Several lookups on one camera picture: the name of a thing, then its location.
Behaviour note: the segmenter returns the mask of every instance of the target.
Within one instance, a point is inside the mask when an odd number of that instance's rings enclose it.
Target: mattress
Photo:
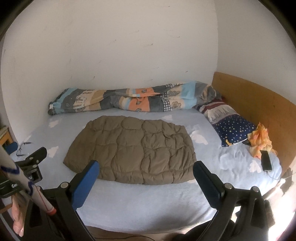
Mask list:
[[[224,183],[236,188],[258,186],[262,195],[273,188],[281,174],[279,159],[270,154],[273,171],[262,171],[259,159],[249,154],[249,147],[238,143],[222,147],[211,124],[200,112],[132,112],[119,109],[84,113],[68,113],[50,117],[34,130],[22,147],[22,154],[31,154],[44,146],[48,156],[40,164],[43,189],[58,187],[71,181],[75,173],[63,160],[72,141],[85,125],[102,115],[124,115],[144,120],[164,120],[184,125],[191,136],[196,158]],[[11,157],[16,161],[26,156]],[[215,214],[195,180],[180,184],[141,185],[123,184],[97,179],[83,207],[77,213],[87,226],[129,233],[164,233],[182,230],[210,220]]]

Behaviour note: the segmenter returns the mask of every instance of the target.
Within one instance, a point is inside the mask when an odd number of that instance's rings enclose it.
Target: wooden nightstand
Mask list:
[[[4,126],[0,130],[0,145],[3,146],[4,144],[11,144],[13,140],[9,134],[8,127]]]

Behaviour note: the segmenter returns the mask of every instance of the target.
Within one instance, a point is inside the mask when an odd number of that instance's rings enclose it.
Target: colorful patterned blanket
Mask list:
[[[49,115],[119,108],[131,111],[164,112],[190,109],[221,95],[201,82],[167,84],[144,89],[81,90],[65,89],[49,103]]]

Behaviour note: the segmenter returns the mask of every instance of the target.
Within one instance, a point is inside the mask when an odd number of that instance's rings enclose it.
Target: patchwork comforter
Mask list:
[[[78,134],[64,164],[78,173],[90,160],[100,163],[99,179],[159,185],[193,180],[196,156],[184,126],[104,115]]]
[[[190,109],[219,99],[212,86],[201,82],[167,84],[143,89],[82,90],[65,89],[49,103],[49,115],[66,112],[119,108],[142,112],[164,112]]]

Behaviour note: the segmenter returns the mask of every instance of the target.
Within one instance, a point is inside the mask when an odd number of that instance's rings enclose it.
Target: orange cloth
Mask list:
[[[261,150],[271,151],[277,155],[277,151],[272,149],[271,140],[268,137],[268,130],[261,123],[258,124],[257,129],[248,134],[248,140],[251,143],[250,153],[253,157],[261,160]]]

